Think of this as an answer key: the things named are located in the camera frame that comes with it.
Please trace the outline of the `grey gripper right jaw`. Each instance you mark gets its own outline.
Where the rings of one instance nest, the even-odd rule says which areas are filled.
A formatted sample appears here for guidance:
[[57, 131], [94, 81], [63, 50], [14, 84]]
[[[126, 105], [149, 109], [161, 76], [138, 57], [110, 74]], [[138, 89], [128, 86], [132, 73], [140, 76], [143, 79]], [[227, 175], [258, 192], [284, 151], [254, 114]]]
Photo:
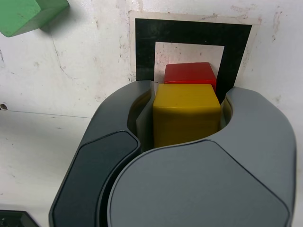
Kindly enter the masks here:
[[258, 92], [234, 87], [229, 122], [193, 142], [132, 160], [111, 189], [109, 227], [289, 227], [296, 141], [286, 116]]

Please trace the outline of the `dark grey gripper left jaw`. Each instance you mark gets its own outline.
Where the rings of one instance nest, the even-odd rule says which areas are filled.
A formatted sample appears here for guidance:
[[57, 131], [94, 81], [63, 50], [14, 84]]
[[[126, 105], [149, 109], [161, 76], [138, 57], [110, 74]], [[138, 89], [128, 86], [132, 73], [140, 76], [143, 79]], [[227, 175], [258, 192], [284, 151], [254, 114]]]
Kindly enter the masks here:
[[52, 227], [105, 227], [107, 203], [122, 169], [141, 153], [136, 119], [150, 101], [152, 83], [135, 81], [95, 111], [49, 212]]

